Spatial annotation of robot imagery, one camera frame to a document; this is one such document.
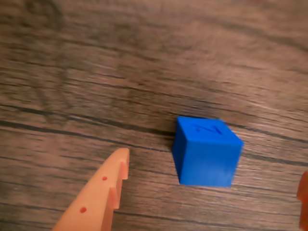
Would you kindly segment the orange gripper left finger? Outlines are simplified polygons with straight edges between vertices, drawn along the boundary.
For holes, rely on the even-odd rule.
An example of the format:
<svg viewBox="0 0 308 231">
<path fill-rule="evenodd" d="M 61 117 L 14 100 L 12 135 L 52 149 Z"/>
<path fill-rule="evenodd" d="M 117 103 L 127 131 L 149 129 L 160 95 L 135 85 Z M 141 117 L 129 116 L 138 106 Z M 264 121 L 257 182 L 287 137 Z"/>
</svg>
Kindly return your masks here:
<svg viewBox="0 0 308 231">
<path fill-rule="evenodd" d="M 129 149 L 114 151 L 67 208 L 54 231 L 110 231 L 119 209 L 122 181 L 128 179 Z"/>
</svg>

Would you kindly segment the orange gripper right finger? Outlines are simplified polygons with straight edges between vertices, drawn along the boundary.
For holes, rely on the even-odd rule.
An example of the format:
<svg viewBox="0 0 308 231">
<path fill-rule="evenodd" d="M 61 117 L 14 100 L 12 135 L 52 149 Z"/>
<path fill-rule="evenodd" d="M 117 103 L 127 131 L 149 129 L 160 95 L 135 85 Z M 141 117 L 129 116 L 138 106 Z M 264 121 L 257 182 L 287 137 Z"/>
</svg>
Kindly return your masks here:
<svg viewBox="0 0 308 231">
<path fill-rule="evenodd" d="M 299 219 L 299 227 L 301 229 L 308 228 L 308 172 L 305 171 L 300 179 L 297 200 L 301 202 L 301 211 Z"/>
</svg>

